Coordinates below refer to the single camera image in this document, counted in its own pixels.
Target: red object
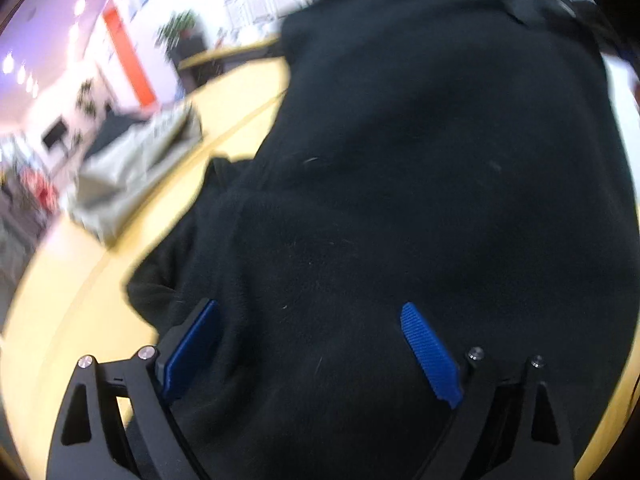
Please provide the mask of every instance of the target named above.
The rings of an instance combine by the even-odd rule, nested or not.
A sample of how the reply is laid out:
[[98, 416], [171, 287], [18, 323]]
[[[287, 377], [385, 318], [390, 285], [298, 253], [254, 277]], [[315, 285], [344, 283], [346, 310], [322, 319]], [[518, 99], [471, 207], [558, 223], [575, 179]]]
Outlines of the red object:
[[146, 78], [142, 65], [140, 65], [138, 55], [131, 44], [127, 29], [124, 23], [122, 23], [122, 19], [118, 13], [118, 9], [113, 4], [113, 0], [108, 1], [107, 6], [102, 12], [102, 17], [104, 18], [104, 23], [107, 25], [111, 41], [113, 41], [113, 49], [120, 60], [125, 75], [133, 87], [140, 106], [156, 105], [158, 103], [156, 94]]
[[49, 213], [58, 211], [58, 190], [42, 173], [25, 168], [20, 172], [20, 182], [36, 198], [41, 208]]

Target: green plant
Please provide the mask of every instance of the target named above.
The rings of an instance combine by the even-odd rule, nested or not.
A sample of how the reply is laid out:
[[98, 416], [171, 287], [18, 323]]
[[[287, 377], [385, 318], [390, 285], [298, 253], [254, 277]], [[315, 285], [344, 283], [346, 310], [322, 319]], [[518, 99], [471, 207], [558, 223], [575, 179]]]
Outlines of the green plant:
[[76, 129], [76, 132], [74, 133], [74, 136], [71, 139], [71, 147], [74, 148], [81, 142], [82, 142], [82, 132]]
[[192, 10], [186, 10], [180, 14], [175, 12], [171, 18], [162, 27], [158, 29], [156, 37], [156, 46], [164, 45], [164, 52], [167, 59], [170, 58], [169, 53], [178, 44], [180, 37], [186, 30], [191, 30], [196, 26], [196, 13]]
[[87, 79], [82, 82], [78, 90], [78, 97], [76, 98], [76, 108], [82, 110], [87, 117], [95, 119], [98, 116], [98, 108], [91, 94], [93, 88], [93, 79]]

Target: blue grip pad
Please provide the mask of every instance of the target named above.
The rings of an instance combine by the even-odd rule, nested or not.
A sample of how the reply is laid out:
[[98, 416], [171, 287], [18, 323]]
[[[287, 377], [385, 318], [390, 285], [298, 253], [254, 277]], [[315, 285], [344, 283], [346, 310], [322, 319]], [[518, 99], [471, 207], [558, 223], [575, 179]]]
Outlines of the blue grip pad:
[[400, 326], [436, 398], [454, 409], [462, 400], [457, 363], [413, 303], [402, 307]]
[[209, 301], [164, 366], [162, 396], [171, 403], [187, 391], [198, 370], [211, 359], [222, 337], [218, 304]]

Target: black jacket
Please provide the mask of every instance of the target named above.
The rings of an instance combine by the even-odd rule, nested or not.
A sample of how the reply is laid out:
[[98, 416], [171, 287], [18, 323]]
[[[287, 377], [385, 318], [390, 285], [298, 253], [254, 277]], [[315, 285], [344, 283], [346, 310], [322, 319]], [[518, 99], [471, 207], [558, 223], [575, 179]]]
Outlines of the black jacket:
[[133, 275], [162, 335], [217, 300], [174, 406], [218, 479], [413, 477], [446, 426], [404, 339], [542, 354], [576, 460], [638, 315], [634, 192], [593, 40], [505, 0], [322, 0], [286, 19], [289, 90], [251, 162], [214, 160]]

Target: ceiling light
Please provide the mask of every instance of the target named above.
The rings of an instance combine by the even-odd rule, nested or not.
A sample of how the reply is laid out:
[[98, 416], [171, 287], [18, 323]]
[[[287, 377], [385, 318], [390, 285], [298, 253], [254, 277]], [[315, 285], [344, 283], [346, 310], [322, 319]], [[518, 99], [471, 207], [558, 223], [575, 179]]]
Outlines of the ceiling light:
[[18, 85], [21, 85], [22, 83], [24, 83], [25, 78], [27, 77], [27, 70], [25, 69], [24, 65], [20, 66], [20, 69], [18, 70]]
[[72, 27], [69, 29], [69, 41], [72, 43], [78, 40], [78, 35], [80, 34], [80, 25], [78, 22], [75, 22]]
[[4, 61], [2, 62], [2, 71], [5, 74], [10, 74], [14, 71], [14, 57], [10, 52], [6, 55]]
[[84, 12], [84, 8], [86, 7], [86, 0], [78, 0], [74, 6], [74, 14], [76, 16], [80, 16]]

